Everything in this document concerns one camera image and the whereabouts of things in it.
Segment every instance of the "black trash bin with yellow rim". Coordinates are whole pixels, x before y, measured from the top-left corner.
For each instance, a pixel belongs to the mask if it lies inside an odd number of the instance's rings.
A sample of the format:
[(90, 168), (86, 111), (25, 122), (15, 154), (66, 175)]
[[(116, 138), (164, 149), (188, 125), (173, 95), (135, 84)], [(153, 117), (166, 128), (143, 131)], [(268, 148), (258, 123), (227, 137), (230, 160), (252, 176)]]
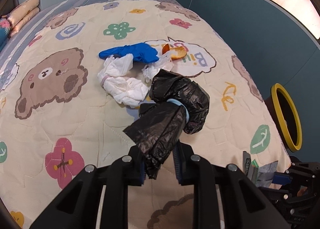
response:
[(279, 83), (271, 87), (271, 96), (265, 104), (279, 131), (282, 141), (292, 152), (302, 146), (302, 129), (297, 109), (286, 89)]

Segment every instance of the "mattress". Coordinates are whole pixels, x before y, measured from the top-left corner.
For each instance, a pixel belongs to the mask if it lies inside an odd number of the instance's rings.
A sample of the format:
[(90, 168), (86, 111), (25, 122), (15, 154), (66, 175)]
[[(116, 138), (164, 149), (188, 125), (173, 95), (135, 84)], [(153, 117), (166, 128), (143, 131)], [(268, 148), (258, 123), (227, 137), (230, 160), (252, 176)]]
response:
[[(290, 166), (250, 74), (196, 13), (175, 0), (67, 0), (36, 15), (0, 54), (0, 197), (22, 228), (85, 165), (110, 165), (134, 145), (123, 129), (139, 110), (101, 87), (98, 53), (140, 42), (184, 47), (172, 71), (209, 94), (203, 129), (180, 137), (196, 154), (242, 167), (247, 151), (258, 166)], [(192, 202), (193, 187), (178, 184), (169, 156), (157, 180), (129, 187), (129, 228), (192, 228)]]

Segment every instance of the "quilted bedspread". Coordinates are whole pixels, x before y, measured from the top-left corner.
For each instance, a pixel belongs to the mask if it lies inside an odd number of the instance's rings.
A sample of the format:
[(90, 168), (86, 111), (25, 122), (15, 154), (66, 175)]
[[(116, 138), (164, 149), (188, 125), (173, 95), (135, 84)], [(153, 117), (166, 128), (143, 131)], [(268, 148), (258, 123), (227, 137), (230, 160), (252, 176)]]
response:
[[(177, 4), (117, 0), (75, 7), (47, 21), (0, 93), (0, 197), (24, 229), (85, 165), (110, 165), (134, 143), (123, 129), (138, 108), (119, 105), (97, 73), (108, 48), (146, 42), (184, 47), (173, 72), (210, 96), (203, 129), (180, 140), (212, 164), (290, 165), (264, 101), (240, 60), (197, 14)], [(143, 65), (135, 65), (137, 76)], [(144, 102), (151, 102), (147, 97)], [(129, 228), (192, 227), (193, 188), (179, 186), (170, 156), (157, 180), (129, 188)]]

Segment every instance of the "yellow ring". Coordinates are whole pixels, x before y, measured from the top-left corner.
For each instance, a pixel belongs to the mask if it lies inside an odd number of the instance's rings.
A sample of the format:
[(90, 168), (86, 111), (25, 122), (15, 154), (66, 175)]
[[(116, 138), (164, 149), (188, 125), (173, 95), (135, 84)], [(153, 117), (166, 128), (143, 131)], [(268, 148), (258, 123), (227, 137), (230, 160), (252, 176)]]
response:
[[(290, 136), (288, 127), (286, 125), (286, 122), (285, 122), (283, 114), (282, 114), (279, 99), (277, 97), (277, 91), (279, 91), (285, 97), (285, 99), (289, 103), (289, 106), (290, 106), (291, 111), (293, 113), (294, 120), (295, 120), (296, 127), (297, 127), (297, 144), (295, 144), (292, 141), (292, 138)], [(271, 88), (271, 97), (272, 97), (273, 105), (274, 105), (274, 108), (276, 111), (276, 115), (277, 115), (277, 118), (278, 118), (278, 121), (280, 124), (282, 134), (284, 136), (285, 142), (287, 143), (289, 149), (292, 152), (299, 151), (302, 146), (302, 129), (301, 129), (301, 123), (300, 123), (297, 109), (296, 109), (290, 95), (288, 94), (288, 92), (285, 90), (285, 88), (283, 86), (281, 86), (279, 83), (276, 83)]]

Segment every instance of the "metal bolt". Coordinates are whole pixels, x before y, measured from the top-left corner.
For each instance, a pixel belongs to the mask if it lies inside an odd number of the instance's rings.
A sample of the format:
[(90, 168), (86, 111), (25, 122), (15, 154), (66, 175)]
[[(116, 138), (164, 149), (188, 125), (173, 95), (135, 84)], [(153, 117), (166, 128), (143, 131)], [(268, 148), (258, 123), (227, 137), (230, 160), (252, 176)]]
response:
[(229, 164), (229, 165), (228, 165), (228, 169), (229, 169), (230, 171), (232, 171), (232, 172), (235, 172), (235, 171), (237, 171), (238, 167), (237, 167), (237, 165), (235, 165), (235, 164)]
[(123, 162), (130, 162), (132, 160), (132, 157), (130, 155), (126, 155), (122, 157)]
[(88, 173), (93, 172), (94, 171), (94, 166), (92, 164), (87, 165), (84, 170)]
[(191, 155), (191, 158), (190, 158), (192, 161), (194, 161), (194, 162), (198, 162), (198, 161), (200, 161), (200, 156), (199, 155), (197, 155), (197, 154), (193, 154), (193, 155)]

